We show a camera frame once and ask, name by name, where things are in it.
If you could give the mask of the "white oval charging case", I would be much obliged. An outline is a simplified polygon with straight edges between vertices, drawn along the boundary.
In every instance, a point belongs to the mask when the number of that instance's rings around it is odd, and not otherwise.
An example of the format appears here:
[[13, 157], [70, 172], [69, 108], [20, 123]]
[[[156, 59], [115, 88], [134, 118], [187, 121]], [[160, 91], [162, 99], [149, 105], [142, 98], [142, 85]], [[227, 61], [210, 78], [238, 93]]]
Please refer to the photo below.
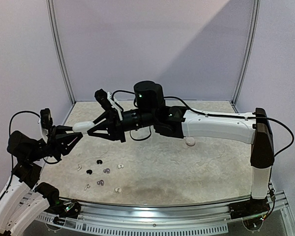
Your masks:
[[92, 121], [83, 121], [75, 123], [72, 126], [72, 131], [75, 133], [87, 134], [88, 131], [93, 127], [95, 127], [95, 124]]

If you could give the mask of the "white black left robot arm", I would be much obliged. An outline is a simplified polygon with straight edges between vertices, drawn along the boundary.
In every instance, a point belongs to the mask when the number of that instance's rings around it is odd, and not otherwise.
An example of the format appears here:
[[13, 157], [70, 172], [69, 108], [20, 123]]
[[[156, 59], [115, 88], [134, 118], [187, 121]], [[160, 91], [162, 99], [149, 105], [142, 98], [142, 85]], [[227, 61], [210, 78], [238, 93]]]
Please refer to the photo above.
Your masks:
[[68, 126], [53, 126], [35, 140], [14, 131], [8, 140], [7, 151], [17, 158], [11, 177], [0, 193], [0, 236], [19, 236], [42, 212], [56, 218], [77, 219], [81, 205], [77, 200], [63, 201], [54, 186], [39, 183], [41, 166], [35, 162], [45, 157], [57, 161], [68, 155], [82, 139]]

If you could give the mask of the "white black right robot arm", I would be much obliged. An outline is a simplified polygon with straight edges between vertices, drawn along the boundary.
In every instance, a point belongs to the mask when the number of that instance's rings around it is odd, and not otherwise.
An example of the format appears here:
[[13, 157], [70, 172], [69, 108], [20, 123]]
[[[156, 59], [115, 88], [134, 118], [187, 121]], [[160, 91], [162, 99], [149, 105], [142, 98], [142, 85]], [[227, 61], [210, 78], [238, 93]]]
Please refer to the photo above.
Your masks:
[[104, 113], [93, 121], [88, 135], [125, 142], [126, 132], [153, 126], [156, 133], [166, 137], [210, 137], [250, 144], [251, 199], [245, 202], [244, 210], [255, 214], [263, 207], [274, 163], [273, 135], [264, 109], [230, 114], [198, 111], [188, 105], [170, 107], [166, 105], [162, 86], [153, 81], [135, 84], [134, 95], [137, 108], [124, 111], [114, 94], [96, 91], [94, 97]]

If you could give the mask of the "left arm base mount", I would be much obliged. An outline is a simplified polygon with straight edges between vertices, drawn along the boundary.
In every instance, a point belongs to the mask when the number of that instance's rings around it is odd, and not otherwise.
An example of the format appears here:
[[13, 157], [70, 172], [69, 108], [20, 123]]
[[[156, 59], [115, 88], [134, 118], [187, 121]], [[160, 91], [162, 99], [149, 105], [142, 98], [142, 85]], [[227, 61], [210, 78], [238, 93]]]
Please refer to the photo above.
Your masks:
[[81, 211], [81, 204], [76, 200], [60, 201], [58, 205], [51, 206], [45, 211], [59, 218], [77, 219]]

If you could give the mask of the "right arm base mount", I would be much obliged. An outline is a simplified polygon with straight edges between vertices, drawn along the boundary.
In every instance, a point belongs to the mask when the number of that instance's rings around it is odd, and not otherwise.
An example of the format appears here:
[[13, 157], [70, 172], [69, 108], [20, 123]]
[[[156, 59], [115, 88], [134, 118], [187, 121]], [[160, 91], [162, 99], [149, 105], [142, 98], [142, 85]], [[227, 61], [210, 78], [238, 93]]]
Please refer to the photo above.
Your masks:
[[231, 219], [244, 218], [247, 216], [259, 215], [270, 209], [267, 198], [253, 199], [231, 203], [228, 205]]

